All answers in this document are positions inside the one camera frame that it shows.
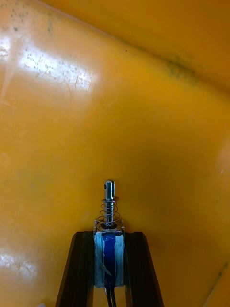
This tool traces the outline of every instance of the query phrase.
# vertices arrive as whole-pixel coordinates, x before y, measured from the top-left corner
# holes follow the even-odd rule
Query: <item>yellow surface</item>
[[[230,89],[227,0],[43,0]]]
[[[230,98],[39,4],[5,0],[0,20],[0,305],[54,307],[112,178],[165,306],[228,306]]]

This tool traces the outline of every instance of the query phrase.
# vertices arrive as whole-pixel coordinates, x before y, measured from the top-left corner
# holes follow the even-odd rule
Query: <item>black wire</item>
[[[107,300],[108,300],[109,307],[113,307],[112,301],[111,301],[111,290],[110,289],[107,289]]]
[[[111,299],[112,299],[113,307],[116,307],[116,299],[115,299],[114,288],[111,289]]]

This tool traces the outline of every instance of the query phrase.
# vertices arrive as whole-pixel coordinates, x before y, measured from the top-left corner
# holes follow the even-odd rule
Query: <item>metal spring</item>
[[[113,200],[103,199],[101,204],[101,210],[99,216],[96,220],[96,227],[99,231],[117,231],[122,227],[122,220],[120,218],[120,213],[118,212],[117,201],[119,198],[116,196]],[[105,222],[105,220],[111,217],[111,221]]]

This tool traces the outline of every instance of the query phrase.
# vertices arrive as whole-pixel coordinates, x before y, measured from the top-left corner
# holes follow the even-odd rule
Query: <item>yellow plastic wall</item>
[[[112,178],[165,306],[227,307],[229,118],[229,96],[193,72],[40,4],[2,1],[0,306],[54,307],[72,235],[93,228]]]
[[[227,0],[42,0],[230,89]]]

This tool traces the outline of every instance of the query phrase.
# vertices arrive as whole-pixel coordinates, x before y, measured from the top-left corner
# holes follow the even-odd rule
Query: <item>black metal bracket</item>
[[[164,307],[146,237],[125,232],[126,307]],[[92,307],[94,286],[93,231],[72,239],[56,307]]]

